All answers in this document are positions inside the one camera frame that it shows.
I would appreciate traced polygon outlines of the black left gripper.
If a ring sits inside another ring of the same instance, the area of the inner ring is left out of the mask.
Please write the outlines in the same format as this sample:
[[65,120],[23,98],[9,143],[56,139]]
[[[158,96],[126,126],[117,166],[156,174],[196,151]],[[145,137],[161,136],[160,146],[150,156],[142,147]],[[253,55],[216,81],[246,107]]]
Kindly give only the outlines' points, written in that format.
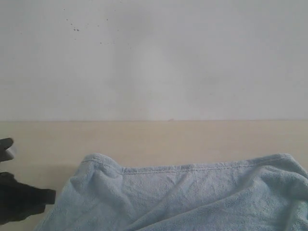
[[35,213],[43,213],[46,205],[55,203],[55,198],[55,190],[36,189],[20,183],[9,172],[0,174],[1,224],[21,221]]

